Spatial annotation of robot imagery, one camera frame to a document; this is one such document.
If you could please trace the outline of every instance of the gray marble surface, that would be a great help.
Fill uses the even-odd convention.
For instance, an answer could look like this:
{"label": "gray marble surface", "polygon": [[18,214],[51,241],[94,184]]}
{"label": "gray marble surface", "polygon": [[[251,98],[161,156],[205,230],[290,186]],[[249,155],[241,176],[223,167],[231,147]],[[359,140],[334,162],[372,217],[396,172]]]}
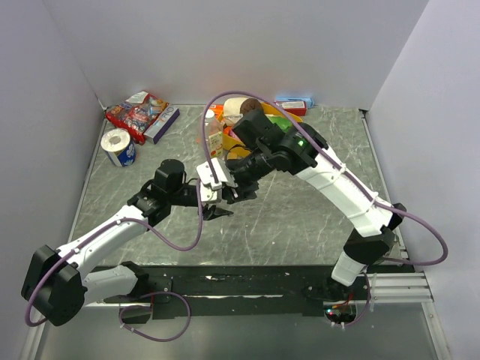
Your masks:
{"label": "gray marble surface", "polygon": [[[188,177],[204,161],[198,137],[201,106],[180,106],[180,116],[157,145],[137,146],[138,158],[126,168],[113,166],[100,149],[73,232],[76,239],[114,215],[151,179],[162,160],[184,162]],[[317,107],[304,121],[316,128],[366,185],[385,198],[371,144],[357,109]],[[107,124],[106,131],[113,126]],[[335,264],[353,226],[323,195],[300,179],[275,172],[259,182],[258,198],[223,206],[235,212],[205,222],[202,238],[187,253],[146,233],[103,261],[139,265],[306,265]],[[197,210],[174,207],[157,225],[177,245],[189,245],[197,233]],[[392,256],[398,255],[398,249]]]}

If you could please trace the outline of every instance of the clear plastic bottle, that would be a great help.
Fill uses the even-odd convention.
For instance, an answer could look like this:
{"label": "clear plastic bottle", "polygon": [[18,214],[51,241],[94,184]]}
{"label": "clear plastic bottle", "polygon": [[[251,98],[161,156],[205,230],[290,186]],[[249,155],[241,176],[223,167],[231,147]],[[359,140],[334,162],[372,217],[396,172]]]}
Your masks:
{"label": "clear plastic bottle", "polygon": [[205,136],[210,156],[221,158],[224,153],[224,128],[210,109],[205,117]]}

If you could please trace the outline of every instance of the bottle label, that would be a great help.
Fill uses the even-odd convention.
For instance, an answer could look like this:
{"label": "bottle label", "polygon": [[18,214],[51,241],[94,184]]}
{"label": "bottle label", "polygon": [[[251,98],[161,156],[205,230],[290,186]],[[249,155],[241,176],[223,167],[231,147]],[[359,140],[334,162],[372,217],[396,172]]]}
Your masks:
{"label": "bottle label", "polygon": [[208,137],[209,150],[212,157],[221,157],[224,153],[223,139],[224,135],[220,131]]}

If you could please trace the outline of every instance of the yellow container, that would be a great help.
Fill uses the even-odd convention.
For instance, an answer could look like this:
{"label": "yellow container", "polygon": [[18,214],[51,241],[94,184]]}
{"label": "yellow container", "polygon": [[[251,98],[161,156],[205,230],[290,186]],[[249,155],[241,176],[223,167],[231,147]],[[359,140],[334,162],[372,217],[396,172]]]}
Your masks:
{"label": "yellow container", "polygon": [[[268,105],[267,103],[262,103],[262,108],[265,114],[284,116],[284,114],[282,114],[280,111],[275,109],[273,106]],[[302,119],[299,118],[297,115],[293,115],[293,114],[290,114],[290,115],[295,121],[302,122]],[[218,121],[221,122],[223,118],[224,118],[224,114],[221,113],[220,116],[218,116]],[[223,133],[223,150],[228,151],[234,145],[237,145],[237,144],[243,145],[243,142],[238,141],[237,139],[232,138],[230,135]],[[244,148],[239,148],[239,147],[232,149],[230,153],[237,154],[238,156],[241,156],[243,158],[248,154],[250,154],[248,150],[245,150]]]}

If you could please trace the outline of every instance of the brown ball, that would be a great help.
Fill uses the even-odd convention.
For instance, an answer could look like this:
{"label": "brown ball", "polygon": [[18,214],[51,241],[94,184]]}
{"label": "brown ball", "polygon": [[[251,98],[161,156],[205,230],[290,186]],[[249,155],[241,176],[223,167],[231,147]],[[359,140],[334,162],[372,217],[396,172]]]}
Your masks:
{"label": "brown ball", "polygon": [[245,115],[249,111],[257,110],[257,109],[260,109],[263,111],[262,104],[257,99],[250,97],[247,100],[245,100],[243,103],[241,103],[240,113],[242,115]]}

